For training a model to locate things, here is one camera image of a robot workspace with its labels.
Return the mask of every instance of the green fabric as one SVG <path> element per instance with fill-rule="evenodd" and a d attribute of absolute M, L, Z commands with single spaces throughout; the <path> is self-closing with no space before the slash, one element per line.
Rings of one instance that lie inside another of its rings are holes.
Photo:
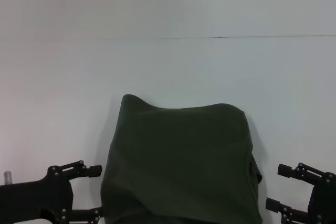
<path fill-rule="evenodd" d="M 101 187 L 107 224 L 260 224 L 261 174 L 243 111 L 123 97 Z"/>

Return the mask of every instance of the dark green cloth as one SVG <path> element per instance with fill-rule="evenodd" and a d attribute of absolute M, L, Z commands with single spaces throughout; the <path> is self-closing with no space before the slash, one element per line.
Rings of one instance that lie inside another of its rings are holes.
<path fill-rule="evenodd" d="M 261 224 L 243 111 L 123 97 L 101 186 L 107 224 Z"/>

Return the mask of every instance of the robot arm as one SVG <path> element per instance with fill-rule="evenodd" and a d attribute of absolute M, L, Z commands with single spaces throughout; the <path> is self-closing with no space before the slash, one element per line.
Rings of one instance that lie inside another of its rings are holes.
<path fill-rule="evenodd" d="M 64 166 L 51 166 L 47 175 L 35 182 L 0 186 L 0 224 L 34 219 L 47 219 L 54 224 L 83 221 L 97 224 L 101 208 L 73 210 L 74 195 L 70 180 L 99 177 L 100 165 L 87 168 L 83 161 Z"/>
<path fill-rule="evenodd" d="M 266 209 L 281 213 L 281 224 L 333 224 L 336 223 L 336 175 L 299 163 L 292 169 L 279 165 L 278 174 L 287 178 L 296 178 L 314 185 L 308 212 L 302 212 L 285 206 L 280 202 L 267 198 Z"/>

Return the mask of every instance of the black metal bracket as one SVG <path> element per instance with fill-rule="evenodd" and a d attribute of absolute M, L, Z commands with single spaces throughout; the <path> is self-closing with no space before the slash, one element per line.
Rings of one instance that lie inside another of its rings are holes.
<path fill-rule="evenodd" d="M 35 182 L 0 186 L 0 224 L 47 219 L 54 224 L 83 221 L 97 224 L 101 208 L 73 210 L 74 198 L 70 180 L 99 177 L 100 165 L 87 168 L 83 161 L 51 166 L 47 175 Z"/>
<path fill-rule="evenodd" d="M 308 212 L 302 212 L 267 198 L 266 209 L 281 213 L 281 224 L 333 224 L 336 223 L 336 175 L 324 173 L 303 163 L 292 167 L 280 164 L 278 174 L 303 180 L 314 185 Z"/>

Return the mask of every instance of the white wall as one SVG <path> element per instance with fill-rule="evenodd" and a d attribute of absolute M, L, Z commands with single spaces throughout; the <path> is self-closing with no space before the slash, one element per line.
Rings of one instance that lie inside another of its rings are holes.
<path fill-rule="evenodd" d="M 311 186 L 277 166 L 336 172 L 333 3 L 0 0 L 0 171 L 19 183 L 80 159 L 104 166 L 127 93 L 167 108 L 230 103 L 250 123 L 265 223 L 280 223 L 267 196 L 306 210 Z M 74 207 L 99 206 L 100 183 L 75 180 Z"/>

